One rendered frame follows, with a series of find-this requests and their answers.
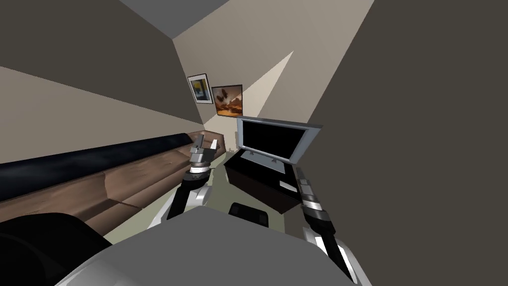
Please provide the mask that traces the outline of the grey framed television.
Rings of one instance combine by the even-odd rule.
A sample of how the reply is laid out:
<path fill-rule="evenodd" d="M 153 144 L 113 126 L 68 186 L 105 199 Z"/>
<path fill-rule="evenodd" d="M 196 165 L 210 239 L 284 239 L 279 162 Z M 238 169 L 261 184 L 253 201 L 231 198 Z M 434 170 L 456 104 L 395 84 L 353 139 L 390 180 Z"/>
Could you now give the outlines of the grey framed television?
<path fill-rule="evenodd" d="M 295 165 L 322 125 L 239 116 L 238 146 L 246 159 L 279 173 Z"/>

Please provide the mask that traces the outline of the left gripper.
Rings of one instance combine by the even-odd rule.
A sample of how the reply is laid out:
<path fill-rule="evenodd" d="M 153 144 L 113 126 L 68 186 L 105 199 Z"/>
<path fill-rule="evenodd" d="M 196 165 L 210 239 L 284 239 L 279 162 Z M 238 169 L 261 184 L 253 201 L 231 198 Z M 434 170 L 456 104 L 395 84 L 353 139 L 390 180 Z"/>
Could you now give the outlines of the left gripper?
<path fill-rule="evenodd" d="M 219 148 L 218 140 L 214 139 L 211 142 L 210 148 L 202 147 L 204 140 L 203 134 L 198 134 L 193 146 L 190 148 L 190 162 L 191 164 L 210 163 L 214 160 L 215 153 Z"/>

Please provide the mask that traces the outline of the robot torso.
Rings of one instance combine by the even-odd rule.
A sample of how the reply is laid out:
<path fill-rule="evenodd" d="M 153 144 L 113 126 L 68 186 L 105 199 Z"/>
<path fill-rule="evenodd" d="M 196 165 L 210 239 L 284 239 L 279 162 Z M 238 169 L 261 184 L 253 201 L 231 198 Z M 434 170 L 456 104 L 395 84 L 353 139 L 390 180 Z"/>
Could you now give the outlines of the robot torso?
<path fill-rule="evenodd" d="M 355 286 L 317 246 L 196 207 L 116 243 L 56 286 Z"/>

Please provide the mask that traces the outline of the orange wall picture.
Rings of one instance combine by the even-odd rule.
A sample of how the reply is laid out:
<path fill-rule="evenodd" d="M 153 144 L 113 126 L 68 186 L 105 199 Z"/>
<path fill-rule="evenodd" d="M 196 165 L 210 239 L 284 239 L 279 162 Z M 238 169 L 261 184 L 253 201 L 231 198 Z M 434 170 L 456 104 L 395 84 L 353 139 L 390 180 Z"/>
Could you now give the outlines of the orange wall picture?
<path fill-rule="evenodd" d="M 241 84 L 215 86 L 211 88 L 211 91 L 218 116 L 243 115 L 243 86 Z"/>

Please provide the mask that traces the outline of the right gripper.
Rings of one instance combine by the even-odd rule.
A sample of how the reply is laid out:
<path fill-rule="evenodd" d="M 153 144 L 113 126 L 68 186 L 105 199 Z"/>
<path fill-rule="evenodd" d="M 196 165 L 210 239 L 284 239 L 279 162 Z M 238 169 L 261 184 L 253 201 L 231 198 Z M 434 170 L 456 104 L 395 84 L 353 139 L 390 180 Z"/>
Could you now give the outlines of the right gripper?
<path fill-rule="evenodd" d="M 303 170 L 300 167 L 295 168 L 299 186 L 300 186 L 300 194 L 303 201 L 309 202 L 318 202 L 318 198 L 312 190 L 312 186 L 309 180 L 305 178 Z"/>

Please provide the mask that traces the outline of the black television cabinet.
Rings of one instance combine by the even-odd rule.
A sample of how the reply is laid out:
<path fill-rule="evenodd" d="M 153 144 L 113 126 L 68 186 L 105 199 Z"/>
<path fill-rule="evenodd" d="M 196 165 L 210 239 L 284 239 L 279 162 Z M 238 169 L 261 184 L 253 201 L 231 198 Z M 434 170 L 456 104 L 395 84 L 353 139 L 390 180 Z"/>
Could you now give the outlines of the black television cabinet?
<path fill-rule="evenodd" d="M 302 203 L 294 167 L 283 163 L 283 173 L 243 158 L 237 150 L 225 163 L 229 183 L 283 214 Z"/>

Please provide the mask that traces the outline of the brown sofa with black back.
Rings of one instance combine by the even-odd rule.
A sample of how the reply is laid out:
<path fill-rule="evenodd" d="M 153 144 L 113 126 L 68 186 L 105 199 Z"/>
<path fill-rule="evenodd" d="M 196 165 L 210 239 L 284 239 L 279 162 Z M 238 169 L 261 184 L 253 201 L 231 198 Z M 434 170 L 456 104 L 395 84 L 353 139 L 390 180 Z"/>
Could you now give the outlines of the brown sofa with black back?
<path fill-rule="evenodd" d="M 224 154 L 223 135 L 197 131 L 0 163 L 0 223 L 62 213 L 106 235 L 181 183 L 200 135 Z"/>

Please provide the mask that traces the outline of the yellow and blue wall picture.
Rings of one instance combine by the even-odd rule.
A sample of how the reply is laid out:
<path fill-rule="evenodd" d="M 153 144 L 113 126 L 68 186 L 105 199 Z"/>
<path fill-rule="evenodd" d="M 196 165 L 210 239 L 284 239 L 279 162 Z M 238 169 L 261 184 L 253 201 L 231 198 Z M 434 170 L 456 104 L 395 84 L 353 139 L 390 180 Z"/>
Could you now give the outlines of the yellow and blue wall picture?
<path fill-rule="evenodd" d="M 208 83 L 207 74 L 198 74 L 187 77 L 192 95 L 197 104 L 213 104 L 213 95 Z"/>

